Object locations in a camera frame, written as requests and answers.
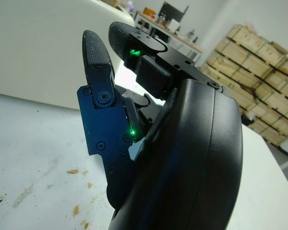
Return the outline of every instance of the textured rubber fingertip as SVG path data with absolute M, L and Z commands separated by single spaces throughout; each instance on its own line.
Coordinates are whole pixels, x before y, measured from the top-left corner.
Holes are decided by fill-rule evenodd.
M 82 51 L 85 66 L 111 63 L 105 44 L 102 42 L 101 38 L 92 31 L 84 31 L 82 38 Z
M 139 30 L 125 23 L 113 22 L 109 27 L 109 42 L 114 52 L 124 60 L 129 33 Z

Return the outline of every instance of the computer monitor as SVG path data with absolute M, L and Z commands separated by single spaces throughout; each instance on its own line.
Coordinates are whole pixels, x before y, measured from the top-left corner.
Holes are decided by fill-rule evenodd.
M 188 9 L 188 7 L 186 8 L 186 10 L 184 12 L 180 12 L 175 7 L 173 7 L 172 5 L 168 4 L 165 1 L 160 12 L 159 12 L 159 16 L 161 15 L 161 13 L 164 13 L 166 16 L 166 21 L 169 22 L 172 19 L 175 19 L 177 22 L 180 22 L 182 17 L 184 16 L 185 12 L 187 11 L 187 9 Z

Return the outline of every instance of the robotic hand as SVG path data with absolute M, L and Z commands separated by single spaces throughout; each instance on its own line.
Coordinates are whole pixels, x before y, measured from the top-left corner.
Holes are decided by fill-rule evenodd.
M 109 230 L 224 230 L 242 169 L 236 101 L 161 40 L 129 25 L 109 28 L 113 50 L 155 98 L 114 84 L 108 52 L 83 34 L 87 85 L 77 94 L 89 155 L 99 154 L 115 208 Z M 136 159 L 128 148 L 144 138 Z

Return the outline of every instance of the white table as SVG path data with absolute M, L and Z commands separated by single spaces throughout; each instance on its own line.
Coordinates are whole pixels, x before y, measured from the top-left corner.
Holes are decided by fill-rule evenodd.
M 181 41 L 182 45 L 187 47 L 190 51 L 195 53 L 195 57 L 193 58 L 193 61 L 196 62 L 201 54 L 202 54 L 202 50 L 195 44 L 190 43 L 189 41 L 178 37 L 177 35 L 173 34 L 171 31 L 167 30 L 164 28 L 164 26 L 157 24 L 156 22 L 153 21 L 153 19 L 151 19 L 148 15 L 145 15 L 143 13 L 138 13 L 134 19 L 135 21 L 135 25 L 137 25 L 137 23 L 139 22 L 139 20 L 143 20 L 146 23 L 148 23 L 150 25 L 151 28 L 155 28 L 157 30 L 162 31 L 164 34 L 166 34 L 167 36 L 169 36 L 171 39 L 178 39 Z M 141 26 L 141 30 L 143 29 L 145 23 L 142 23 Z
M 116 81 L 143 92 L 134 78 L 121 68 Z M 264 140 L 242 130 L 242 180 L 227 229 L 288 230 L 288 182 Z M 66 173 L 73 169 L 80 172 Z M 79 111 L 0 95 L 0 230 L 73 230 L 85 223 L 107 230 L 113 208 L 106 185 L 101 157 L 87 153 Z

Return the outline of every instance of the stacked wooden crate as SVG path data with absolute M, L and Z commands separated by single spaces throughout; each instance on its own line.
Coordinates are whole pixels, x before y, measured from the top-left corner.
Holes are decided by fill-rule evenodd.
M 235 25 L 200 70 L 225 85 L 241 113 L 253 112 L 249 127 L 279 145 L 288 138 L 288 58 L 276 43 Z

